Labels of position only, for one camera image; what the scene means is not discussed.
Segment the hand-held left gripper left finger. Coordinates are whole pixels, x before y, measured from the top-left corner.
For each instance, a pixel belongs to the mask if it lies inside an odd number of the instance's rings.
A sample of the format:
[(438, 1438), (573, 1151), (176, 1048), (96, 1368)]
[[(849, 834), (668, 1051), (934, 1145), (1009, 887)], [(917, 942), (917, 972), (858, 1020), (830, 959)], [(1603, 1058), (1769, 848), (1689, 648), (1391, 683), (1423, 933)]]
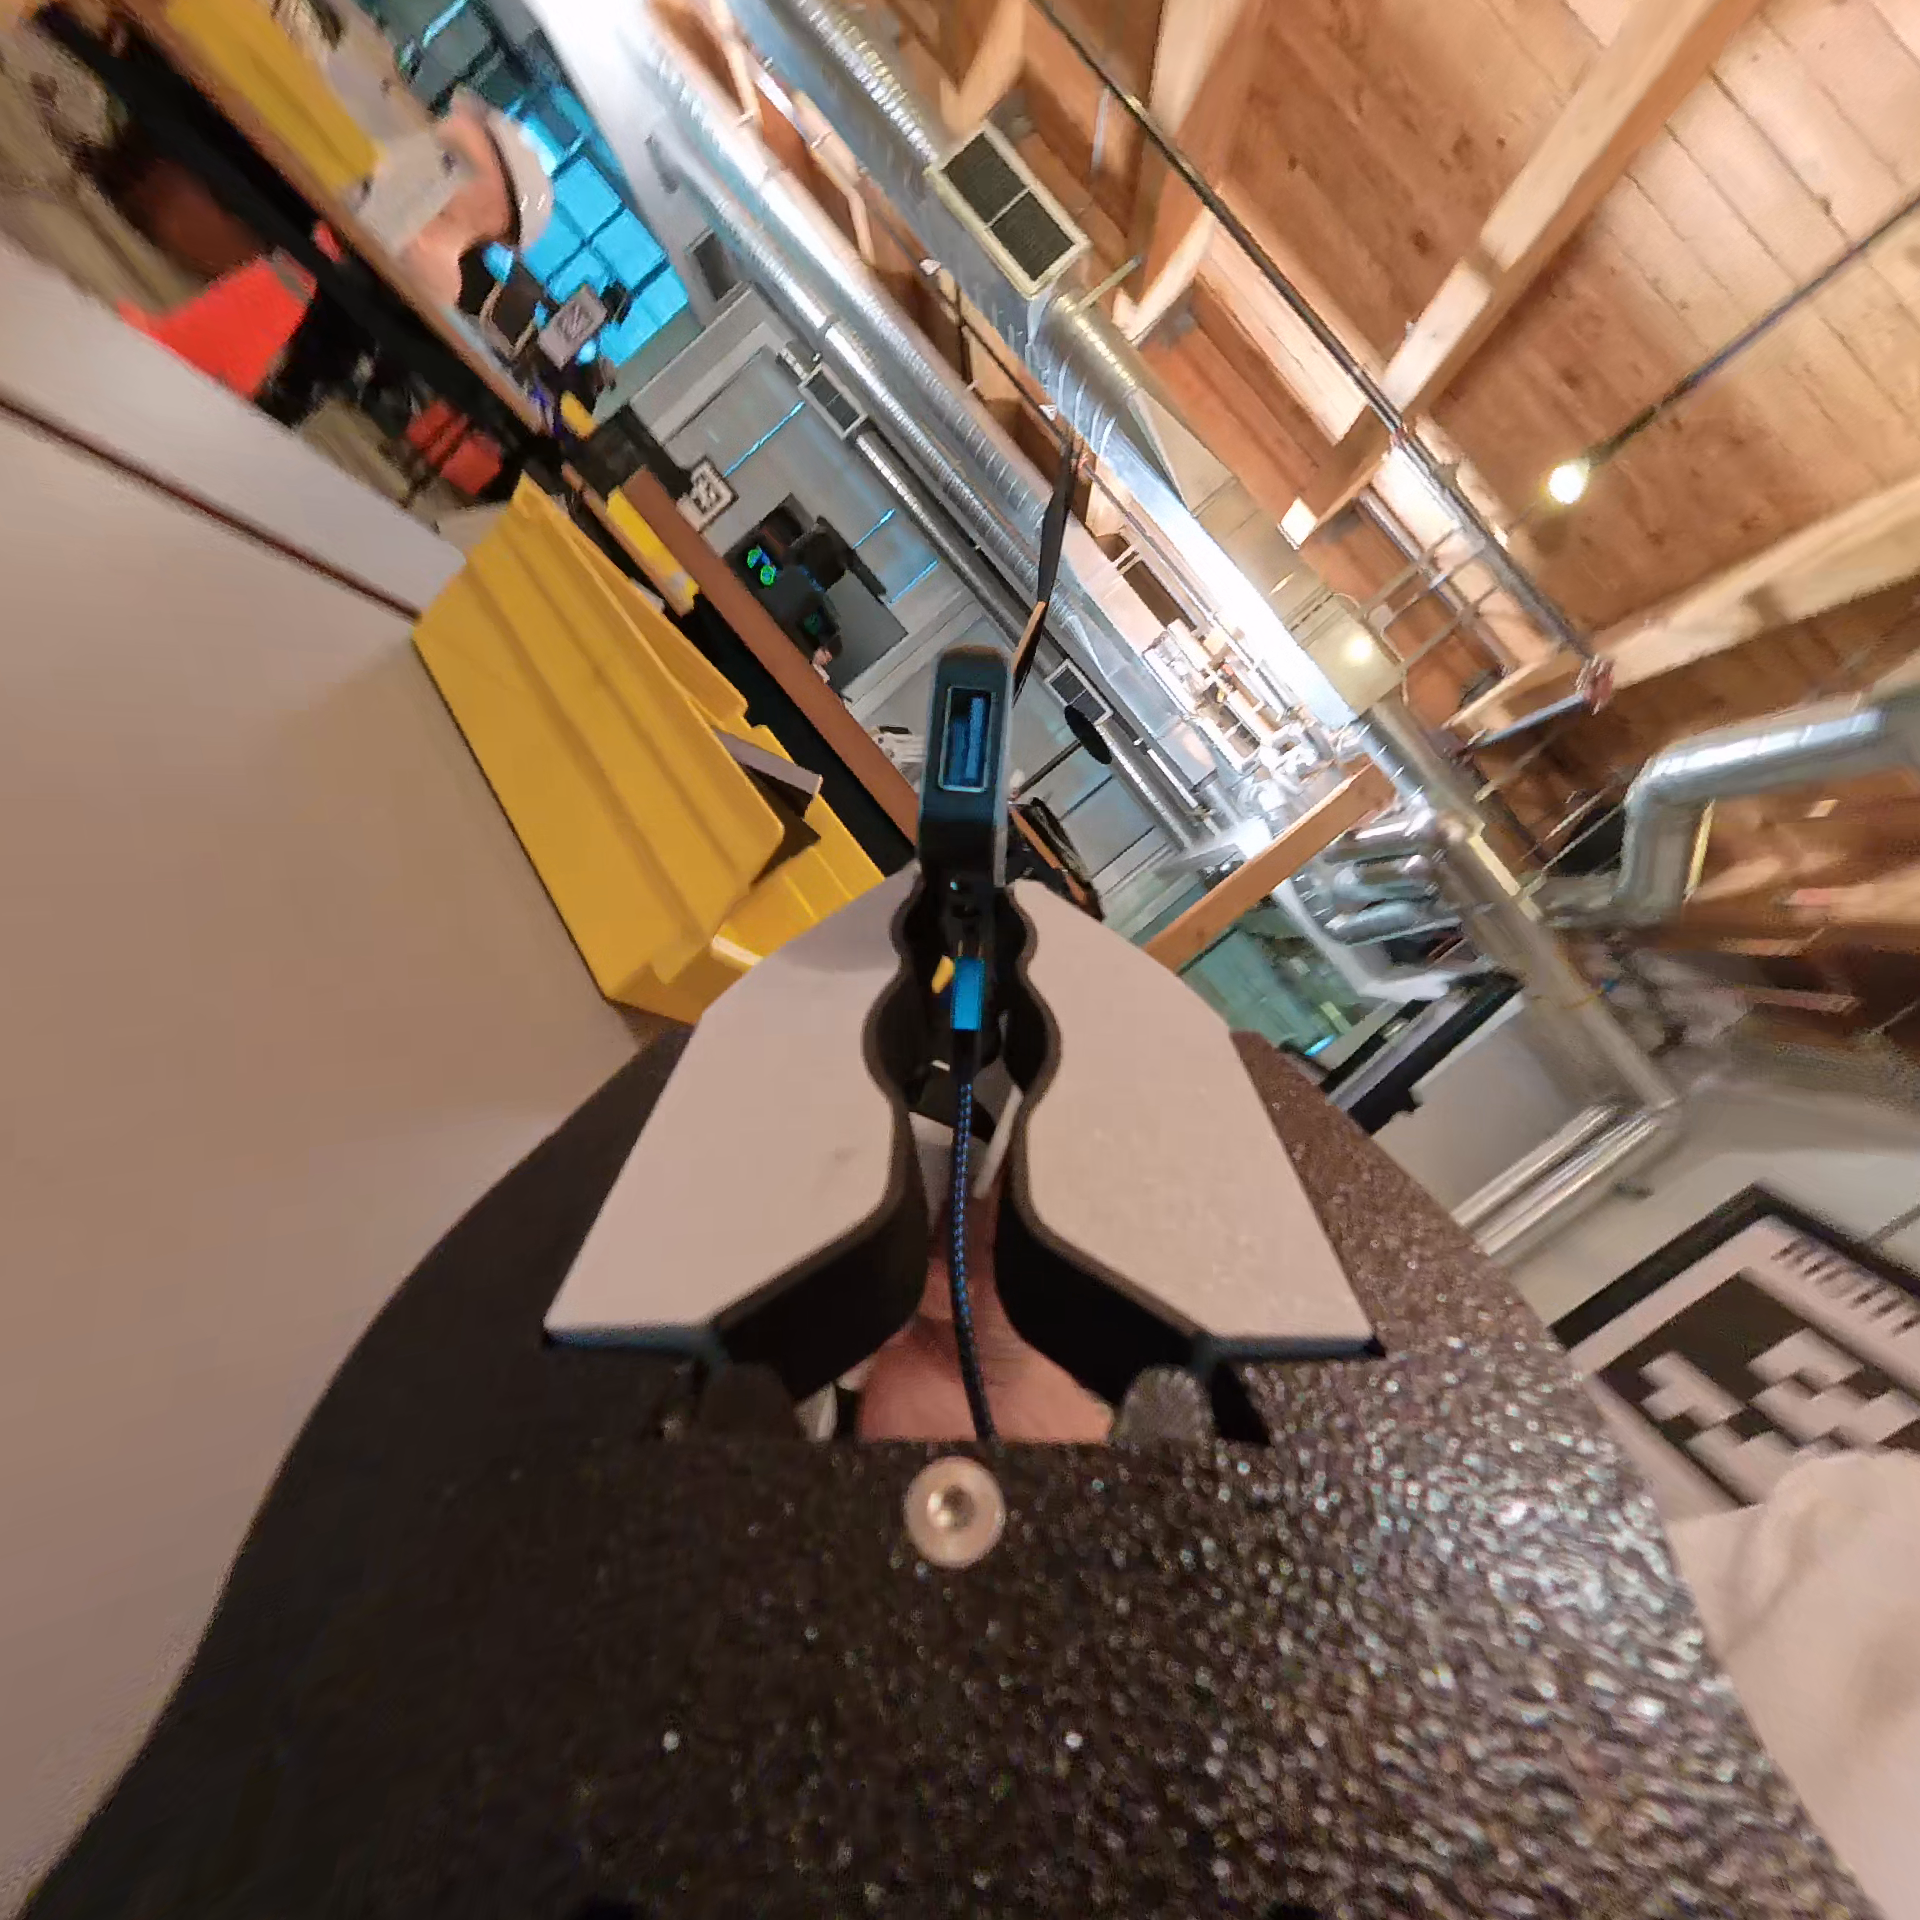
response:
[(880, 1007), (914, 875), (777, 948), (698, 1020), (543, 1328), (805, 1400), (917, 1310), (930, 1206)]

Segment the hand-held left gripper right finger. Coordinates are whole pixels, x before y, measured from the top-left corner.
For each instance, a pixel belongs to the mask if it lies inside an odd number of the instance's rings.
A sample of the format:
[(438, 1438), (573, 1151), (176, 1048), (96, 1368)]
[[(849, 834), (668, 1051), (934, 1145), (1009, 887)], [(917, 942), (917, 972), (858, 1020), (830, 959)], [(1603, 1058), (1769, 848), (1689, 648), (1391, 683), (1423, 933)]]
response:
[(1229, 1021), (1038, 882), (1007, 892), (996, 1187), (1011, 1328), (1118, 1403), (1144, 1372), (1382, 1355)]

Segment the grey slim usb hub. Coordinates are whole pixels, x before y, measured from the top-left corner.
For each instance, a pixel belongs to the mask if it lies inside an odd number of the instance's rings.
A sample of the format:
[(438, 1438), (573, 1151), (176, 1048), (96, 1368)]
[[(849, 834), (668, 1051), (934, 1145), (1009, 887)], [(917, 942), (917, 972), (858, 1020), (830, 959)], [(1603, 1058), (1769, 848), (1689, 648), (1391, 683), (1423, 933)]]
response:
[(953, 645), (923, 726), (917, 860), (953, 956), (988, 959), (1009, 839), (1011, 658)]

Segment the black usb hub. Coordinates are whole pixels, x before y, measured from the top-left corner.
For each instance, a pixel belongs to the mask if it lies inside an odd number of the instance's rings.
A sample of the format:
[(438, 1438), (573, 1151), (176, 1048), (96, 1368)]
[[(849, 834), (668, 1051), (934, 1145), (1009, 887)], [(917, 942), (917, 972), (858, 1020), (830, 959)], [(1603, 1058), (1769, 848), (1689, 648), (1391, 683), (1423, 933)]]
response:
[(822, 794), (822, 777), (805, 770), (804, 765), (791, 761), (765, 748), (754, 739), (711, 727), (720, 751), (729, 751), (732, 765), (754, 780), (754, 786), (773, 805), (777, 811), (804, 821), (812, 801)]

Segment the yellow plastic bin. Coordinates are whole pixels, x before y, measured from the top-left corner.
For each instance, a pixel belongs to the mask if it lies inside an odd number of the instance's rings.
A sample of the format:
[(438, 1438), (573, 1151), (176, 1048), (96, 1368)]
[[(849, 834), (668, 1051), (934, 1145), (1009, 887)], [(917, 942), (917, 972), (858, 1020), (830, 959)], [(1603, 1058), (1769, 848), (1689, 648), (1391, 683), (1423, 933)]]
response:
[(698, 1021), (880, 882), (822, 794), (817, 848), (754, 882), (779, 825), (711, 727), (782, 748), (540, 486), (520, 484), (410, 640), (606, 1004)]

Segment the person's right hand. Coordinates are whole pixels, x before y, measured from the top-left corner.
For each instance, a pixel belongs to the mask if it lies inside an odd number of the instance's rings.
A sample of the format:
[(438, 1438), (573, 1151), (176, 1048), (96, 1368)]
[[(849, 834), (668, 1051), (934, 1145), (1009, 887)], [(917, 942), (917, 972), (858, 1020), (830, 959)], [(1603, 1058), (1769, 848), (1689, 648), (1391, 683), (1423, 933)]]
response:
[[(1114, 1412), (1048, 1355), (1035, 1351), (996, 1296), (996, 1203), (965, 1216), (965, 1299), (996, 1438), (1007, 1445), (1102, 1445)], [(973, 1445), (973, 1412), (958, 1355), (948, 1242), (938, 1237), (922, 1310), (874, 1351), (858, 1387), (861, 1445)]]

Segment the wooden pillar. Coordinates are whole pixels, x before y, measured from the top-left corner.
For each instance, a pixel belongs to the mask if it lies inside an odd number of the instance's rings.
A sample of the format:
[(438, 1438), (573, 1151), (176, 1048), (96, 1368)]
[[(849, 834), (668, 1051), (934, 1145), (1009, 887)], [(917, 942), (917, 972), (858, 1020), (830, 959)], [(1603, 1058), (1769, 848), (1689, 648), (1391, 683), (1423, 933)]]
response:
[(1305, 861), (1322, 856), (1341, 834), (1368, 822), (1394, 797), (1397, 789), (1382, 767), (1371, 761), (1354, 765), (1333, 794), (1317, 801), (1269, 846), (1241, 861), (1241, 868), (1150, 936), (1144, 944), (1145, 956), (1179, 972), (1199, 953), (1216, 948), (1246, 910), (1261, 907)]

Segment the black device green lights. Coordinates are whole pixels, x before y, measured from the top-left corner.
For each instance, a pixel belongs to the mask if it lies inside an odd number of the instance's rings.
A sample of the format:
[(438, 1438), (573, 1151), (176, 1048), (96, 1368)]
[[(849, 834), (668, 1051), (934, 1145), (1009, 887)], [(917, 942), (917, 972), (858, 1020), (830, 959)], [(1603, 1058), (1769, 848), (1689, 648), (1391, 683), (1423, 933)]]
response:
[(773, 510), (739, 539), (732, 567), (809, 666), (825, 670), (843, 654), (843, 632), (805, 566), (805, 534), (795, 515)]

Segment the white vent grille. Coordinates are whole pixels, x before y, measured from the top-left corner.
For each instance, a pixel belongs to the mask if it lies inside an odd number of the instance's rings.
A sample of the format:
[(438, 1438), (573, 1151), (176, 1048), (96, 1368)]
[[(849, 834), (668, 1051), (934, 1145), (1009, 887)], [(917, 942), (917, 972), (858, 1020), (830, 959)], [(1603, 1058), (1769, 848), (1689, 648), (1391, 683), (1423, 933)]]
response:
[(958, 136), (923, 179), (1028, 303), (1046, 301), (1090, 253), (1084, 230), (994, 120)]

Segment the orange traffic cone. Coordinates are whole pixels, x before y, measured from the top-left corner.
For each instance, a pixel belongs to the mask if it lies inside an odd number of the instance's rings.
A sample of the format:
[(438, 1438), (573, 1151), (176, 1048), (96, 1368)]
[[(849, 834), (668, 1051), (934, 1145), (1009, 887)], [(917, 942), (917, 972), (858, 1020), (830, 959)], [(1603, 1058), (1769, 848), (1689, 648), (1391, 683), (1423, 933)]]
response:
[(169, 309), (120, 301), (116, 318), (237, 398), (259, 398), (290, 349), (317, 283), (283, 253), (252, 258)]

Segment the mannequin head white helmet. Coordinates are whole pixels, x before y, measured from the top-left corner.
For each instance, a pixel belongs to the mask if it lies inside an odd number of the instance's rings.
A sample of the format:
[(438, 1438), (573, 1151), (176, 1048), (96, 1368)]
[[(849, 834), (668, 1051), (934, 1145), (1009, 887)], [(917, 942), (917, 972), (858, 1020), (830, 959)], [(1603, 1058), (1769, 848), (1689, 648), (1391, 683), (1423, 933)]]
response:
[(527, 254), (552, 223), (554, 189), (540, 142), (474, 92), (454, 95), (438, 117), (438, 143), (452, 189), (397, 258), (420, 297), (457, 309), (467, 258), (490, 250)]

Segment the yellow storage tray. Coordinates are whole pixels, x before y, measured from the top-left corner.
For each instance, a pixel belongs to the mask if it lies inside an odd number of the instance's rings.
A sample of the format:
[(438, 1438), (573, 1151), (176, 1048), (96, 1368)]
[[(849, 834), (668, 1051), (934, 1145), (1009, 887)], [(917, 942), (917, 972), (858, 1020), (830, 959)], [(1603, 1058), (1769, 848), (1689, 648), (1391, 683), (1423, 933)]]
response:
[(373, 179), (380, 143), (266, 5), (166, 5), (159, 18), (327, 192)]

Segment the silver round duct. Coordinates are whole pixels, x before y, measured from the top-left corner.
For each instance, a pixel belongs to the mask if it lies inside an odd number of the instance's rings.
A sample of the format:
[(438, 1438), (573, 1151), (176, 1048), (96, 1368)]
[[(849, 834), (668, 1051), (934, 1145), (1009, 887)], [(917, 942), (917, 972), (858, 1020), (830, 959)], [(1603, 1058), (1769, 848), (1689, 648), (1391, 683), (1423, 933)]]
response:
[(1915, 770), (1915, 687), (1868, 694), (1674, 742), (1634, 780), (1607, 923), (1664, 923), (1689, 903), (1721, 801)]
[(1545, 1055), (1592, 1094), (1667, 1118), (1674, 1094), (1569, 965), (1516, 872), (1489, 843), (1487, 821), (1452, 765), (1397, 694), (1358, 714), (1361, 751), (1391, 780), (1401, 806), (1353, 830), (1334, 867), (1423, 860), (1426, 887), (1459, 917), (1477, 949), (1521, 984)]

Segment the spiral metal duct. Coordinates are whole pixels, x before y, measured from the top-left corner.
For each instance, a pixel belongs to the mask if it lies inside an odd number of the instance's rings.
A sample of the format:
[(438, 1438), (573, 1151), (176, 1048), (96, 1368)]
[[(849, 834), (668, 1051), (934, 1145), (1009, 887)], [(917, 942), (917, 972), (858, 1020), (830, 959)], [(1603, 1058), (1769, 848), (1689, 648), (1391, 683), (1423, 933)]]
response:
[(1152, 510), (1204, 505), (1229, 470), (1095, 301), (1090, 239), (1003, 130), (948, 130), (897, 43), (849, 5), (735, 13), (1125, 491)]

